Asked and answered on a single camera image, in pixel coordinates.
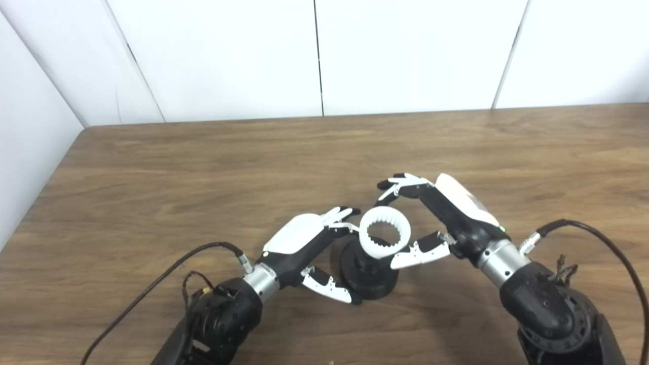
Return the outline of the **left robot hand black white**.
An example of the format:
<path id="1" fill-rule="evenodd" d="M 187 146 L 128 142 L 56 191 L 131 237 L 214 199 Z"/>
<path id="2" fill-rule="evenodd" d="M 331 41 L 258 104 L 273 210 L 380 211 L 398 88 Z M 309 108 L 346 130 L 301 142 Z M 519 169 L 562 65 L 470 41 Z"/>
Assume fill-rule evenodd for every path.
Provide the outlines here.
<path id="1" fill-rule="evenodd" d="M 334 240 L 358 234 L 358 228 L 347 219 L 359 214 L 357 208 L 335 206 L 326 213 L 293 217 L 264 245 L 257 263 L 243 279 L 262 303 L 288 286 L 303 286 L 331 300 L 362 304 L 358 293 L 313 264 Z"/>

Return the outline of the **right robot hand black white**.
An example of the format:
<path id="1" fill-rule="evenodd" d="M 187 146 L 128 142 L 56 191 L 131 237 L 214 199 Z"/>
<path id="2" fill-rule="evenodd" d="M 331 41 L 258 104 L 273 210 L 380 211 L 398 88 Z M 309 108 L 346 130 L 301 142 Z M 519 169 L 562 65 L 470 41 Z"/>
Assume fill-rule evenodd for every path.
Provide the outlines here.
<path id="1" fill-rule="evenodd" d="M 494 242 L 510 241 L 500 223 L 478 199 L 451 176 L 441 173 L 435 182 L 409 173 L 380 181 L 376 206 L 388 206 L 398 197 L 420 200 L 454 239 L 450 251 L 477 267 L 479 258 Z"/>

